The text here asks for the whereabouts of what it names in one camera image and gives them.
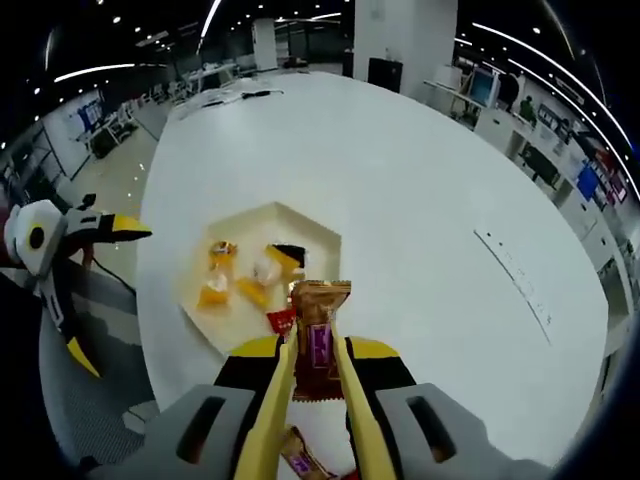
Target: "hexagonal tray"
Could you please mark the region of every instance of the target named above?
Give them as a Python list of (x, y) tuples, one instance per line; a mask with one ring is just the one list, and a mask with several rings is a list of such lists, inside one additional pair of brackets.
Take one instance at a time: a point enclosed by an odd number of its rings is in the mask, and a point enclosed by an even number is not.
[[(288, 243), (307, 249), (306, 278), (338, 280), (341, 237), (312, 219), (280, 203), (246, 210), (210, 225), (179, 279), (180, 304), (189, 318), (217, 350), (228, 354), (253, 338), (273, 335), (265, 312), (230, 282), (227, 306), (198, 308), (200, 289), (208, 273), (208, 249), (215, 241), (238, 245), (234, 278), (250, 276), (253, 265), (270, 243)], [(277, 285), (267, 311), (286, 308), (286, 287)]]

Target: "black ceiling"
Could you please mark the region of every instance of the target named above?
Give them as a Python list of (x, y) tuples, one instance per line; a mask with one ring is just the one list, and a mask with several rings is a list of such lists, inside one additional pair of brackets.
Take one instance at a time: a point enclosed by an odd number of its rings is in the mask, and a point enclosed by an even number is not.
[[(309, 18), (335, 12), (352, 12), (358, 0), (222, 0), (205, 41), (215, 45), (230, 29), (249, 29), (256, 16)], [(55, 107), (60, 97), (77, 95), (79, 88), (90, 88), (131, 71), (109, 71), (85, 75), (54, 84), (57, 76), (76, 70), (121, 63), (170, 63), (192, 55), (213, 0), (25, 0), (12, 2), (5, 13), (8, 28), (0, 32), (5, 68), (0, 80), (0, 137), (14, 136), (33, 119)], [(541, 74), (552, 71), (546, 62), (522, 47), (509, 45), (499, 37), (471, 26), (485, 24), (517, 37), (545, 52), (564, 65), (600, 95), (602, 87), (607, 104), (627, 133), (640, 142), (640, 122), (636, 110), (640, 105), (637, 75), (633, 72), (638, 40), (635, 28), (640, 24), (637, 2), (608, 0), (459, 0), (458, 35), (465, 33), (480, 55), (482, 45), (487, 59), (507, 68), (507, 55)], [(557, 18), (553, 20), (552, 11)], [(121, 17), (117, 24), (114, 17)], [(351, 15), (343, 21), (353, 22)], [(541, 34), (533, 32), (539, 27)], [(171, 51), (152, 43), (137, 47), (147, 35), (166, 31), (162, 39)], [(45, 71), (45, 52), (49, 42), (49, 65)], [(571, 45), (573, 56), (567, 46)], [(596, 65), (602, 85), (596, 73)], [(34, 95), (39, 87), (41, 93)], [(621, 153), (628, 151), (619, 133), (607, 122), (601, 125)]]

